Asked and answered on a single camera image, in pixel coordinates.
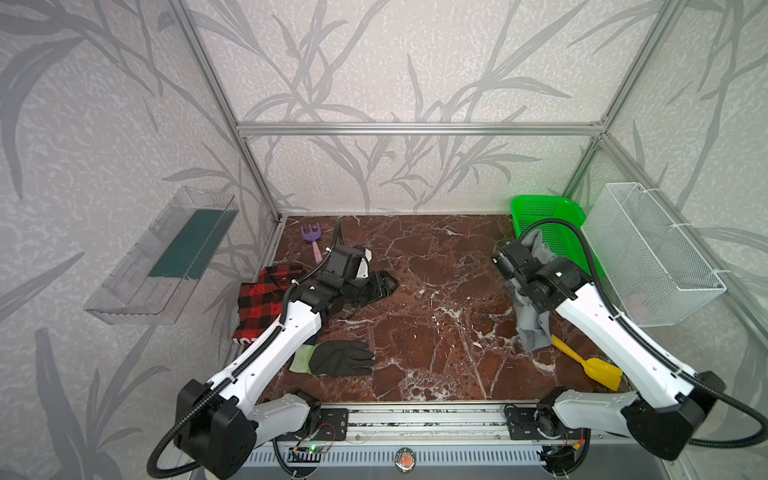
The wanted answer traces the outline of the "grey long sleeve shirt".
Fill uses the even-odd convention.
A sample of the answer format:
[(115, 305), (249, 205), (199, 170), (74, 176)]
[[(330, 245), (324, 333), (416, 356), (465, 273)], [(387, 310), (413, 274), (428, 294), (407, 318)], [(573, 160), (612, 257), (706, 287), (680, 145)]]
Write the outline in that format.
[[(523, 238), (522, 245), (544, 265), (556, 258), (543, 241), (543, 233), (540, 229), (532, 231)], [(516, 331), (522, 348), (532, 353), (551, 346), (550, 313), (539, 313), (528, 297), (521, 296), (520, 283), (517, 280), (507, 280), (505, 287), (513, 299), (517, 318)]]

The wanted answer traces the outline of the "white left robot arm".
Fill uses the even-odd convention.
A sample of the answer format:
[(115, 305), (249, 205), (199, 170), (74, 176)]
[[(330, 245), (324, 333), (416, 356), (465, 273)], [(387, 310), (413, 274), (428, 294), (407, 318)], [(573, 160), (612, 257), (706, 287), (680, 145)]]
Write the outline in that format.
[(203, 468), (228, 479), (255, 447), (317, 431), (319, 400), (298, 392), (263, 402), (262, 394), (285, 364), (319, 377), (372, 373), (375, 358), (367, 343), (312, 341), (345, 307), (367, 307), (397, 290), (395, 277), (373, 270), (371, 258), (369, 249), (345, 244), (336, 227), (327, 253), (288, 284), (279, 314), (255, 343), (207, 382), (191, 380), (182, 388), (175, 423), (150, 453), (147, 474), (167, 479)]

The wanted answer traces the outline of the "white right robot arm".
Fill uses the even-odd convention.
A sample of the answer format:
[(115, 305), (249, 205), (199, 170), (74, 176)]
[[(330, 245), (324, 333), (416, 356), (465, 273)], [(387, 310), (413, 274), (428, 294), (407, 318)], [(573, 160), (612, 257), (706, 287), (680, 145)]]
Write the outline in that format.
[[(615, 395), (559, 390), (551, 402), (555, 419), (571, 429), (627, 435), (664, 460), (677, 459), (688, 446), (741, 449), (766, 442), (766, 416), (726, 394), (715, 373), (696, 372), (638, 329), (607, 296), (584, 234), (567, 221), (561, 224), (578, 239), (586, 268), (562, 257), (542, 262), (519, 240), (506, 242), (493, 253), (492, 261), (505, 283), (528, 298), (536, 312), (556, 312), (577, 327), (622, 370), (634, 389)], [(717, 402), (752, 418), (757, 431), (730, 440), (695, 438)]]

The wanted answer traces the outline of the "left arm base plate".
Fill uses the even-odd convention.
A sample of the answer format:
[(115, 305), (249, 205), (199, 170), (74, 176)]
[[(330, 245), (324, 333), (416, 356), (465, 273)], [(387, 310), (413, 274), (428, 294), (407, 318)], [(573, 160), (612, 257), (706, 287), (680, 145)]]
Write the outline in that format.
[(313, 441), (344, 441), (349, 427), (350, 410), (347, 408), (322, 407)]

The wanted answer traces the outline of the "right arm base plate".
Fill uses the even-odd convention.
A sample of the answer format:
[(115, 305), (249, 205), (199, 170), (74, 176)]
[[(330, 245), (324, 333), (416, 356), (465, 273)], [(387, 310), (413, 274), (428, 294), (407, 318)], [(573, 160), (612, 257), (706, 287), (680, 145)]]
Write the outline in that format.
[(506, 404), (502, 413), (512, 440), (572, 444), (583, 438), (581, 429), (566, 427), (548, 406)]

